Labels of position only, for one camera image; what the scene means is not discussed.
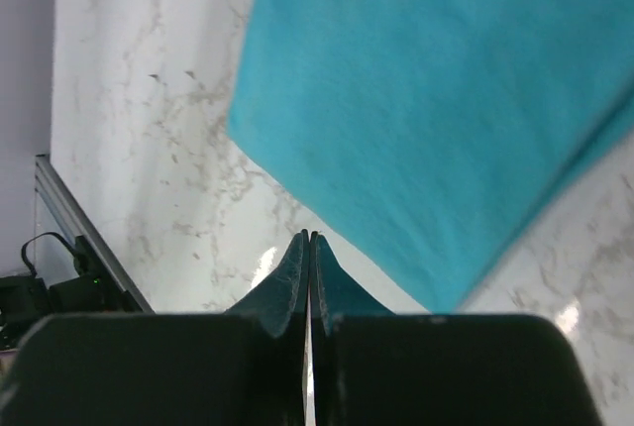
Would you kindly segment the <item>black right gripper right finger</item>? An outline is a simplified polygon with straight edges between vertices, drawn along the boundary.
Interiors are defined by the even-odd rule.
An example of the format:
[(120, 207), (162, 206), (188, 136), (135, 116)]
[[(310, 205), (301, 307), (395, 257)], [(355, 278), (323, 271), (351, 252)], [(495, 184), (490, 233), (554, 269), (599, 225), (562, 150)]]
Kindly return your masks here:
[(334, 321), (341, 316), (391, 316), (393, 312), (345, 272), (318, 232), (310, 237), (309, 291), (315, 420), (328, 425), (336, 403)]

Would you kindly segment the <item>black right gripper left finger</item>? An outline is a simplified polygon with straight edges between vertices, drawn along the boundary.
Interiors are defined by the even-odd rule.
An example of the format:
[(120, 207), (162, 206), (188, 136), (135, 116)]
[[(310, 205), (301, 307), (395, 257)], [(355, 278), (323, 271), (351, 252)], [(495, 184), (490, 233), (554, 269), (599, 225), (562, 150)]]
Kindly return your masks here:
[(227, 309), (258, 324), (250, 367), (245, 423), (305, 423), (305, 341), (310, 240), (293, 236), (281, 261), (245, 297)]

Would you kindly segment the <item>turquoise t shirt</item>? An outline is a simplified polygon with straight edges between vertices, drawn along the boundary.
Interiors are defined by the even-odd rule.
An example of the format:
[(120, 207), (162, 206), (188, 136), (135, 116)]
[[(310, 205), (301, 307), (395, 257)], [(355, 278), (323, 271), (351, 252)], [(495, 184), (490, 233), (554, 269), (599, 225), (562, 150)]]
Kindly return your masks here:
[(633, 128), (633, 0), (255, 0), (232, 140), (433, 312)]

